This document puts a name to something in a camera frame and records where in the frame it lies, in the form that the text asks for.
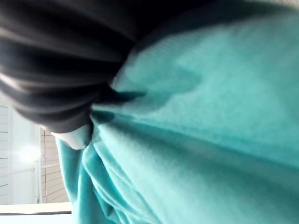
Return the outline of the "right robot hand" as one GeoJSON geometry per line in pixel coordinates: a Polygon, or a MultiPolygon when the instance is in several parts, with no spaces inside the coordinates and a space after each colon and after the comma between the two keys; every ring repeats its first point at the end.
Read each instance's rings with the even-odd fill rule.
{"type": "Polygon", "coordinates": [[[111,82],[131,49],[162,24],[173,33],[234,21],[276,19],[298,10],[266,0],[3,0],[0,92],[24,118],[71,148],[92,137],[91,105],[123,102],[111,82]]]}

